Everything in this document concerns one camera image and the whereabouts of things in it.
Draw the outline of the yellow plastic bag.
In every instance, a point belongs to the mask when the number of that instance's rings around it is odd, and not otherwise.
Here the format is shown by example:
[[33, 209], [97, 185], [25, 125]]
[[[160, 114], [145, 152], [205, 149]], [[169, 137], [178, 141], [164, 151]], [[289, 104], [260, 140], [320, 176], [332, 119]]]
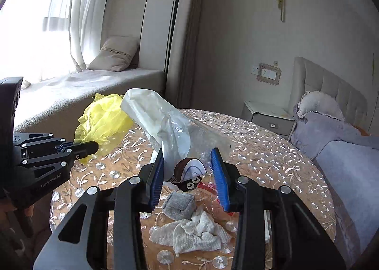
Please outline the yellow plastic bag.
[[95, 141], [98, 151], [84, 159], [82, 164], [110, 153], [120, 144], [133, 125], [133, 120], [121, 109], [123, 97], [118, 94], [104, 96], [95, 94], [93, 102], [78, 118], [79, 125], [75, 130], [74, 142]]

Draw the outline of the grey sock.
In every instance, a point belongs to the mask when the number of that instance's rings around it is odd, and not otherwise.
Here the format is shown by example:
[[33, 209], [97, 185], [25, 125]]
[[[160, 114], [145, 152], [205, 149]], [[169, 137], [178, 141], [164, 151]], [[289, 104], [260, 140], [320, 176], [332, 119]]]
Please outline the grey sock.
[[194, 195], [176, 191], [172, 192], [162, 205], [163, 214], [175, 221], [191, 219], [195, 209]]

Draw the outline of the brown cartoon snack wrapper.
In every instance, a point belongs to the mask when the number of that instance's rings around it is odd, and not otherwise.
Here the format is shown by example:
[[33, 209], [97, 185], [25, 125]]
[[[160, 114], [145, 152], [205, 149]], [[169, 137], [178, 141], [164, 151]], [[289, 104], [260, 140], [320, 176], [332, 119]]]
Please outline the brown cartoon snack wrapper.
[[206, 168], [199, 159], [186, 158], [175, 166], [173, 177], [168, 182], [182, 192], [189, 192], [197, 188], [205, 174]]

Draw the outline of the white tissue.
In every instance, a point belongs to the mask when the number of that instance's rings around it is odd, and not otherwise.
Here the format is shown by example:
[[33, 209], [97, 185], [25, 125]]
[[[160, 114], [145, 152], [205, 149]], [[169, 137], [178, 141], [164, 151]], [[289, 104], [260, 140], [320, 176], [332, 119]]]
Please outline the white tissue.
[[231, 239], [202, 205], [193, 212], [191, 219], [165, 224], [153, 231], [149, 238], [155, 244], [171, 247], [177, 257], [193, 251], [217, 251]]

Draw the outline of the clear plastic bag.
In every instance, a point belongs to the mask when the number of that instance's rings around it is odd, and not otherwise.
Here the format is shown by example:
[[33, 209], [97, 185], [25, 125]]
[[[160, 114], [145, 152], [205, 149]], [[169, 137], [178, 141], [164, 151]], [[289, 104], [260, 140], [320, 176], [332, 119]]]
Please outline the clear plastic bag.
[[129, 89], [121, 109], [144, 130], [155, 151], [162, 151], [165, 181], [182, 159], [199, 159], [208, 172], [213, 148], [228, 159], [235, 146], [227, 135], [185, 116], [155, 91]]

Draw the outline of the red snack wrapper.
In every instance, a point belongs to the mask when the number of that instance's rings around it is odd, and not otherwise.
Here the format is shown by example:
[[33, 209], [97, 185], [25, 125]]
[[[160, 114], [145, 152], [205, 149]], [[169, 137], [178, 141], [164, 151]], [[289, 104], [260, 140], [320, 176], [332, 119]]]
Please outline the red snack wrapper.
[[199, 199], [206, 211], [213, 216], [214, 219], [227, 221], [232, 218], [234, 212], [225, 212], [220, 204], [218, 192], [214, 183], [200, 182], [198, 187], [202, 197]]

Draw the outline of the beige window seat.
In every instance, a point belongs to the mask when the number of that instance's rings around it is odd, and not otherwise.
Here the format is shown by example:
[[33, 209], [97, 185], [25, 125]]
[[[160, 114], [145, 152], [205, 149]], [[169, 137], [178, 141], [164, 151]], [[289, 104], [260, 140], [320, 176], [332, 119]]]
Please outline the beige window seat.
[[52, 133], [72, 141], [78, 119], [95, 94], [124, 95], [128, 89], [162, 93], [165, 74], [160, 70], [128, 69], [120, 72], [85, 70], [30, 85], [21, 91], [14, 131]]

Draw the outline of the lavender bedspread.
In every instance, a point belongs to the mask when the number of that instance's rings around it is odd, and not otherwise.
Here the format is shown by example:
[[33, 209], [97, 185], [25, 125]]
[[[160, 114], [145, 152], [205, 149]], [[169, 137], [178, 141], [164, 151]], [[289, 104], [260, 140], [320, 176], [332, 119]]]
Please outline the lavender bedspread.
[[320, 168], [334, 200], [336, 244], [355, 260], [378, 230], [378, 137], [318, 112], [295, 115], [291, 142]]

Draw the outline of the beige cushion on window seat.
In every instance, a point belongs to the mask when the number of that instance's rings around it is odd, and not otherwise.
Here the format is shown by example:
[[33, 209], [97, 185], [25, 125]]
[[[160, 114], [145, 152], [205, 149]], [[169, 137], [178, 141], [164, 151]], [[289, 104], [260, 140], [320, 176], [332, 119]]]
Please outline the beige cushion on window seat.
[[139, 48], [140, 40], [133, 36], [113, 36], [101, 47], [99, 54], [88, 65], [90, 70], [120, 72], [129, 67]]

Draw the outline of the white sheer curtain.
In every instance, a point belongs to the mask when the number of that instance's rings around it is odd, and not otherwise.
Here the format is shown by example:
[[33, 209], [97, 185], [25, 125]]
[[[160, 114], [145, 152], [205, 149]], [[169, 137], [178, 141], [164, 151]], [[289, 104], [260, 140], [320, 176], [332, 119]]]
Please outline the white sheer curtain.
[[50, 0], [43, 31], [64, 34], [75, 69], [87, 68], [100, 50], [107, 0]]

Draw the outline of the white bedside table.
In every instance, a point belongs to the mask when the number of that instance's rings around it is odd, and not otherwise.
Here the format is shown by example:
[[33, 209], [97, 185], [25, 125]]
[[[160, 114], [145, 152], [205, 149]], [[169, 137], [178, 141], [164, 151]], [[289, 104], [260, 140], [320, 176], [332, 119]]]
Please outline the white bedside table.
[[287, 141], [295, 129], [296, 122], [279, 106], [245, 101], [241, 118], [270, 130]]

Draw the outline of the white ruffled pillow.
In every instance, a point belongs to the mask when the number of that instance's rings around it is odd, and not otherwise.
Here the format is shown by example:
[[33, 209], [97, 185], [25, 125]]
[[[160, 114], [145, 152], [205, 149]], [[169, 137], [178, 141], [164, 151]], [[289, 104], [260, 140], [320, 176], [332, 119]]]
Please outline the white ruffled pillow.
[[295, 113], [298, 118], [303, 118], [309, 112], [327, 115], [343, 122], [346, 121], [337, 101], [321, 91], [307, 92], [297, 103]]

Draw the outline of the beige tufted headboard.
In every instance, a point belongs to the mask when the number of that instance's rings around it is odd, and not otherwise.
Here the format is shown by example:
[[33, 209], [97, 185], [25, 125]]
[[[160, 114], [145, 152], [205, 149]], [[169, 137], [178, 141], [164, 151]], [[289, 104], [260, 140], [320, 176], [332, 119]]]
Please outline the beige tufted headboard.
[[321, 91], [333, 97], [349, 124], [368, 129], [368, 106], [364, 95], [331, 71], [303, 57], [296, 57], [288, 113], [292, 115], [295, 104], [303, 94], [312, 91]]

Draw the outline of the framed wall switch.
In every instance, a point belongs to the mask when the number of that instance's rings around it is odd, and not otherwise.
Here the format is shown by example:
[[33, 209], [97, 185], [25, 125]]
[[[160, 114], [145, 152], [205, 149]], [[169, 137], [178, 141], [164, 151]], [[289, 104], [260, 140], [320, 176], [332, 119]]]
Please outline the framed wall switch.
[[258, 82], [275, 86], [280, 84], [281, 69], [278, 66], [260, 63], [253, 67], [252, 74], [256, 75]]

